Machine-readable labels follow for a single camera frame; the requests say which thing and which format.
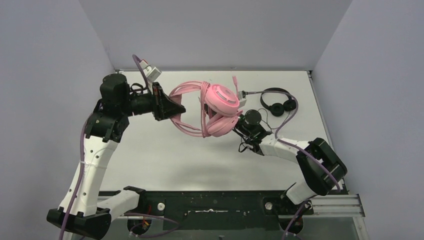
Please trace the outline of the black on-ear headphones with cable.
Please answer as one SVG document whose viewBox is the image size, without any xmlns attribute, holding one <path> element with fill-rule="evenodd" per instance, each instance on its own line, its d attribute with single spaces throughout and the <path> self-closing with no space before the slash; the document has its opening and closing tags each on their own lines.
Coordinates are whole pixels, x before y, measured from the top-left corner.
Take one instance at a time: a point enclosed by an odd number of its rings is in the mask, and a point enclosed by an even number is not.
<svg viewBox="0 0 424 240">
<path fill-rule="evenodd" d="M 283 117 L 285 116 L 285 119 L 282 121 L 282 125 L 287 124 L 290 119 L 296 114 L 296 111 L 298 110 L 298 104 L 292 94 L 288 92 L 287 90 L 280 88 L 280 87 L 270 87 L 266 88 L 262 91 L 252 91 L 248 92 L 245 91 L 248 95 L 255 95 L 259 94 L 259 102 L 262 106 L 262 109 L 265 111 L 266 114 L 271 114 L 274 117 Z M 272 104 L 268 104 L 264 100 L 265 94 L 282 94 L 286 97 L 286 100 L 284 102 L 274 102 Z M 271 134 L 274 134 L 275 131 L 278 129 L 277 127 L 271 127 L 268 123 L 268 117 L 265 119 L 262 119 L 262 115 L 260 113 L 260 109 L 249 109 L 245 113 L 242 113 L 240 116 L 258 116 L 261 117 L 260 125 L 262 126 L 262 140 L 265 137 L 270 136 Z M 238 147 L 238 152 L 242 153 L 246 150 L 250 150 L 256 154 L 262 155 L 262 151 L 260 149 L 260 141 L 251 140 L 247 137 L 245 137 L 241 132 L 239 132 L 236 129 L 236 126 L 232 129 L 234 133 L 240 136 L 240 144 Z"/>
</svg>

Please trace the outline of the pink over-ear headphones with cable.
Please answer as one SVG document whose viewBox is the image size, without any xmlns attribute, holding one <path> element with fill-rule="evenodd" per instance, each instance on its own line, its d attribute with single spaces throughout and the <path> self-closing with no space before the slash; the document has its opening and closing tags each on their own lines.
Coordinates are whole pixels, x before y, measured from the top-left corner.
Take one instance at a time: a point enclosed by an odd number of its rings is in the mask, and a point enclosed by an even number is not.
<svg viewBox="0 0 424 240">
<path fill-rule="evenodd" d="M 187 81 L 176 86 L 169 97 L 180 104 L 184 94 L 196 91 L 200 92 L 201 127 L 182 122 L 180 113 L 171 117 L 173 125 L 184 134 L 198 138 L 221 137 L 232 131 L 243 112 L 237 93 L 221 84 Z"/>
</svg>

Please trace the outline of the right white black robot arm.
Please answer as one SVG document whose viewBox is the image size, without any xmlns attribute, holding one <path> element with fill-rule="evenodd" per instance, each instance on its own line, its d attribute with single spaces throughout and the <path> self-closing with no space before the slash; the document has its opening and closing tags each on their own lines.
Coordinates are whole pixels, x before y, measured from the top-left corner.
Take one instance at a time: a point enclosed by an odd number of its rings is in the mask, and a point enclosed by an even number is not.
<svg viewBox="0 0 424 240">
<path fill-rule="evenodd" d="M 341 191 L 340 181 L 348 170 L 326 140 L 320 137 L 311 141 L 280 138 L 266 130 L 261 121 L 258 111 L 248 110 L 239 116 L 234 132 L 242 137 L 250 151 L 298 164 L 302 177 L 283 194 L 281 207 L 285 212 L 295 213 L 301 203 L 315 196 L 326 196 L 333 189 Z"/>
</svg>

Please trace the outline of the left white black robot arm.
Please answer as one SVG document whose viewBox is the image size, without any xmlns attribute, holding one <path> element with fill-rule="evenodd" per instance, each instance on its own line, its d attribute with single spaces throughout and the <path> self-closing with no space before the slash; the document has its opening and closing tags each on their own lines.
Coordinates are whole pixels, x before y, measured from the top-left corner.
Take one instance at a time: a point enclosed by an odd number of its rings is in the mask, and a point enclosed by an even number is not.
<svg viewBox="0 0 424 240">
<path fill-rule="evenodd" d="M 125 213 L 140 214 L 148 209 L 146 191 L 127 186 L 114 196 L 99 201 L 100 188 L 129 117 L 152 113 L 157 121 L 185 113 L 180 103 L 164 93 L 154 82 L 147 93 L 131 89 L 121 73 L 105 76 L 100 85 L 101 97 L 85 121 L 80 135 L 80 160 L 64 199 L 50 209 L 47 221 L 65 232 L 94 240 L 102 239 L 111 223 Z"/>
</svg>

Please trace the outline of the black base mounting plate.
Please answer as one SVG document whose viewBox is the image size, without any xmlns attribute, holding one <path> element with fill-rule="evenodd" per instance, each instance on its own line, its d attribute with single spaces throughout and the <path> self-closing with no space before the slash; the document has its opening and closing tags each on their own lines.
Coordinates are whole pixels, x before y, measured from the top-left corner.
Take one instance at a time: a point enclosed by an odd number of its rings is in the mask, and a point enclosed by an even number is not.
<svg viewBox="0 0 424 240">
<path fill-rule="evenodd" d="M 68 219 L 75 232 L 100 240 L 113 220 L 128 216 L 128 230 L 146 236 L 151 219 L 163 220 L 165 233 L 176 230 L 275 231 L 287 224 L 279 216 L 300 219 L 311 207 L 301 209 L 289 191 L 147 191 L 127 186 L 117 191 L 101 191 L 104 201 L 95 202 L 95 212 L 82 212 Z"/>
</svg>

